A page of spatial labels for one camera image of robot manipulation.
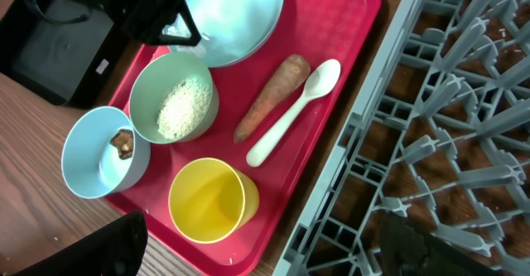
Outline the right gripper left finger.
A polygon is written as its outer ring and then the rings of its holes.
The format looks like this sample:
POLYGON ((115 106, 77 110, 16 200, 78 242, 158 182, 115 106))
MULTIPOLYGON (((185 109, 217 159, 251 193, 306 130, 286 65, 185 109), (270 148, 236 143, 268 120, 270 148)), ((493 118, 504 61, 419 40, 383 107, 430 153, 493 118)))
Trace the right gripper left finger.
POLYGON ((13 276, 136 276, 147 241, 144 214, 134 211, 13 276))

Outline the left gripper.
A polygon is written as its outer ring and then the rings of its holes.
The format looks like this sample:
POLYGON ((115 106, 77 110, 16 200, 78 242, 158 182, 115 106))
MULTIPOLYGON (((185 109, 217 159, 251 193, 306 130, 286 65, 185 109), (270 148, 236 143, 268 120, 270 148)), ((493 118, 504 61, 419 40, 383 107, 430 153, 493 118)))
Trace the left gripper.
POLYGON ((196 46, 201 34, 191 16, 186 0, 75 0, 106 13, 125 35, 150 46, 196 46), (190 35, 162 34, 166 25, 178 16, 190 35))

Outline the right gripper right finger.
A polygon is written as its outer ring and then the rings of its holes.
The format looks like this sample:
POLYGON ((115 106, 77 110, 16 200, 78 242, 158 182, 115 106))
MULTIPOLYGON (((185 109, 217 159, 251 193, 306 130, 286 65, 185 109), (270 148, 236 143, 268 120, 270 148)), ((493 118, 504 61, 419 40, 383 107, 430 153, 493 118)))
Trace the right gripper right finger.
POLYGON ((383 273, 390 276, 497 276, 497 272, 393 213, 379 227, 383 273))

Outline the light blue plate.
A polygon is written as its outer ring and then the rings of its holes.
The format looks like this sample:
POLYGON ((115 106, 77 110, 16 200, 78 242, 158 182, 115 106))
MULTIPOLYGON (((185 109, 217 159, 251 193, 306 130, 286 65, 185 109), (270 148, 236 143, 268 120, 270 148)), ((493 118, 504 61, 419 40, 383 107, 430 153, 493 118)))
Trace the light blue plate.
POLYGON ((170 46, 210 68, 251 56, 271 36, 284 0, 185 0, 201 40, 197 46, 170 46))

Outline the green bowl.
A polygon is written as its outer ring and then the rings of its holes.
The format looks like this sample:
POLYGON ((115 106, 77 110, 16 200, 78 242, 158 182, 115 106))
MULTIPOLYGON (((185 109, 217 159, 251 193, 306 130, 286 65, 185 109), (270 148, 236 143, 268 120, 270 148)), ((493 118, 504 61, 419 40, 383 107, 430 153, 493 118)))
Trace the green bowl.
POLYGON ((129 97, 129 116, 137 133, 151 143, 169 144, 194 140, 213 124, 219 111, 219 93, 210 71, 202 61, 185 52, 160 56, 142 70, 129 97), (182 80, 198 77, 211 86, 209 107, 202 120, 185 137, 164 138, 157 128, 157 115, 166 95, 182 80))

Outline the white rice pile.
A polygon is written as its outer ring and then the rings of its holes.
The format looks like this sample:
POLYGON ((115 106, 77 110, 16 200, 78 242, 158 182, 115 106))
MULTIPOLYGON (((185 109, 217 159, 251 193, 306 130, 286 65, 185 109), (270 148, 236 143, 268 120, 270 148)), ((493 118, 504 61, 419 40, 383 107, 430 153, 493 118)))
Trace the white rice pile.
POLYGON ((209 107, 211 86, 198 77, 182 80, 166 95, 157 115, 158 132, 168 140, 185 137, 209 107))

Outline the light blue bowl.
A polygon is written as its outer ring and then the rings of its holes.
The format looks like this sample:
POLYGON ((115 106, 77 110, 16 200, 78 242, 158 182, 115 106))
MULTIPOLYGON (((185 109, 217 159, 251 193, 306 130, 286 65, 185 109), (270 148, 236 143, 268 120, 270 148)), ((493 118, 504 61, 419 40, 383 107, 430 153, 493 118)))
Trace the light blue bowl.
POLYGON ((130 118, 112 106, 84 114, 68 134, 61 155, 65 184, 75 195, 98 199, 135 185, 147 170, 151 146, 133 128, 130 118), (121 160, 109 142, 119 129, 134 135, 133 154, 121 160))

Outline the orange carrot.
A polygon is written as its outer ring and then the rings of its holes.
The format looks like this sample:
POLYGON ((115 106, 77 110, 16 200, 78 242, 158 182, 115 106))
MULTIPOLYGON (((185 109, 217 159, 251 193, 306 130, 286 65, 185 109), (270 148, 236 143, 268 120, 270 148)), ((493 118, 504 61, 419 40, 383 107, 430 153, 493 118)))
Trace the orange carrot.
POLYGON ((234 141, 240 143, 248 138, 276 106, 306 81, 310 73, 311 65, 303 56, 288 56, 243 116, 234 131, 234 141))

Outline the yellow plastic cup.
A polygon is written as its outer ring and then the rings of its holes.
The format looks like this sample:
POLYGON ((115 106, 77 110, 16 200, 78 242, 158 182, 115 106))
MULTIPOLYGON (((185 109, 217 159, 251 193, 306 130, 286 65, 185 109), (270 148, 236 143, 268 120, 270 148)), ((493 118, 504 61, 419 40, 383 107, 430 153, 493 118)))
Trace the yellow plastic cup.
POLYGON ((254 217, 259 192, 250 177, 222 160, 204 157, 177 173, 168 207, 179 233, 207 245, 228 238, 254 217))

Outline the brown food scrap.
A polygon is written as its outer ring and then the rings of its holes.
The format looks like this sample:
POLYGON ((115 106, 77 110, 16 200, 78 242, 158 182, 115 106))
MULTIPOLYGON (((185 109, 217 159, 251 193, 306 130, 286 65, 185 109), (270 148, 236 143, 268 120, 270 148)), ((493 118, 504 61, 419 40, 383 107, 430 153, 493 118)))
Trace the brown food scrap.
POLYGON ((131 130, 119 129, 109 143, 118 150, 118 157, 121 160, 129 159, 133 155, 134 135, 131 130))

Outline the white plastic spoon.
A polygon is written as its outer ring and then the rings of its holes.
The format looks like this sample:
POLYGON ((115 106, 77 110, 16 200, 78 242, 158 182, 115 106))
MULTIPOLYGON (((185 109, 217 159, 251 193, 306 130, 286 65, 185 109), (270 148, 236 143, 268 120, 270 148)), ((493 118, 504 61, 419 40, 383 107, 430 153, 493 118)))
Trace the white plastic spoon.
POLYGON ((336 59, 329 59, 309 75, 301 96, 249 150, 246 162, 250 167, 259 167, 264 163, 300 112, 312 100, 324 97, 334 89, 340 72, 340 63, 336 59))

